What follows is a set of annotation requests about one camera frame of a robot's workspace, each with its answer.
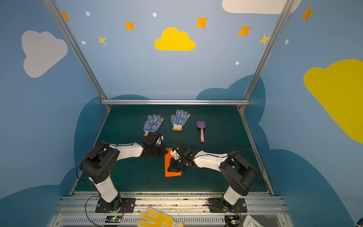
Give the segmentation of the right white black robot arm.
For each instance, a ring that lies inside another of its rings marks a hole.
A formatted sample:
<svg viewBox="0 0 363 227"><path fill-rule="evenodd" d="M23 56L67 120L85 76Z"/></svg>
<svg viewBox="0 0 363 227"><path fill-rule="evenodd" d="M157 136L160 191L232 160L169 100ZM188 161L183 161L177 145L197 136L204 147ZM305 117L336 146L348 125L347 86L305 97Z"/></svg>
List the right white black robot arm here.
<svg viewBox="0 0 363 227"><path fill-rule="evenodd" d="M206 205L213 213L247 212L244 197L259 177L258 171L237 151L229 154L193 151L184 143L179 143L171 151L172 158L166 169L181 172L187 167L208 168L220 172L229 186L221 198L209 198Z"/></svg>

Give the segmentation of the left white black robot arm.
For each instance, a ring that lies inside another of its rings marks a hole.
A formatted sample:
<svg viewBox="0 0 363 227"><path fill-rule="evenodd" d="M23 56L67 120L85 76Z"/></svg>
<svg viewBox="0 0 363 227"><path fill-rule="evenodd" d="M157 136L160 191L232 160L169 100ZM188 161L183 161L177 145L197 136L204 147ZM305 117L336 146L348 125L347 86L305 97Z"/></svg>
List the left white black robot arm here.
<svg viewBox="0 0 363 227"><path fill-rule="evenodd" d="M133 213L136 199L121 197L114 187L111 173L119 160L166 155L167 150L163 140L164 137L161 134L150 132L142 142L103 143L83 157L78 168L93 183L100 196L95 209L96 213Z"/></svg>

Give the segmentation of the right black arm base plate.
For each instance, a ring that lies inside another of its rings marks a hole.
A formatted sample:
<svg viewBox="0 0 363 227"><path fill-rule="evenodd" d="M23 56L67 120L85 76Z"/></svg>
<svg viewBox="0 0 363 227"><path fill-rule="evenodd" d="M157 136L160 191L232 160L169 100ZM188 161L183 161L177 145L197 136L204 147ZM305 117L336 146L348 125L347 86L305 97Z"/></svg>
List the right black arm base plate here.
<svg viewBox="0 0 363 227"><path fill-rule="evenodd" d="M223 198L208 198L206 202L210 212L213 213L247 213L247 205L244 198L240 198L235 205L231 205Z"/></svg>

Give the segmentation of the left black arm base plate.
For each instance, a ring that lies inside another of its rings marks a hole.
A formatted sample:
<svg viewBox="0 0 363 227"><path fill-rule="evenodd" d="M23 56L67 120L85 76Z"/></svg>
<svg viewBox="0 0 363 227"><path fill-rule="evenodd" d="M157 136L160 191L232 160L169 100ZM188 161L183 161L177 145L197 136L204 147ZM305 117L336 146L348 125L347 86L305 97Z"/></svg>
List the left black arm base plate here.
<svg viewBox="0 0 363 227"><path fill-rule="evenodd" d="M135 208L135 198L115 198L110 203L103 199L97 201L96 213L133 213Z"/></svg>

